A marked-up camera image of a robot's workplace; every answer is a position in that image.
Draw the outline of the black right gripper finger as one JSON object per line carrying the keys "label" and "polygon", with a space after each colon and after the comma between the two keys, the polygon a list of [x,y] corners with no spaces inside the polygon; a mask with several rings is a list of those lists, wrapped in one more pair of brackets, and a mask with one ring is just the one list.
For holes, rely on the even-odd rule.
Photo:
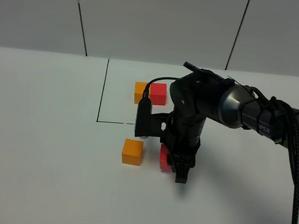
{"label": "black right gripper finger", "polygon": [[189,170],[195,166],[195,155],[170,154],[169,165],[175,173],[175,183],[187,183]]}

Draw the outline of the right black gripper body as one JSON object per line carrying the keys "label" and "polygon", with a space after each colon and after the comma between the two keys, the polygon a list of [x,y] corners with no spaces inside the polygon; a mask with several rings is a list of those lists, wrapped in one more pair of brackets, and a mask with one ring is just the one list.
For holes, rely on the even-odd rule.
{"label": "right black gripper body", "polygon": [[171,113],[168,135],[164,140],[164,145],[168,149],[166,158],[169,167],[183,164],[185,167],[194,168],[205,120],[206,118],[200,114],[186,117],[181,112]]}

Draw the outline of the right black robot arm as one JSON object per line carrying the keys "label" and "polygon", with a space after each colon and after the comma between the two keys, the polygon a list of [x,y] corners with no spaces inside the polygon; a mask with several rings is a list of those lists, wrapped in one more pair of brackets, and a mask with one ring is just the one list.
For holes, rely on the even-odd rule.
{"label": "right black robot arm", "polygon": [[231,129],[254,130],[287,148],[299,191],[299,109],[277,98],[267,99],[257,88],[237,84],[210,70],[190,63],[184,66],[190,73],[170,86],[174,108],[167,127],[172,138],[165,141],[176,182],[186,183],[209,118]]}

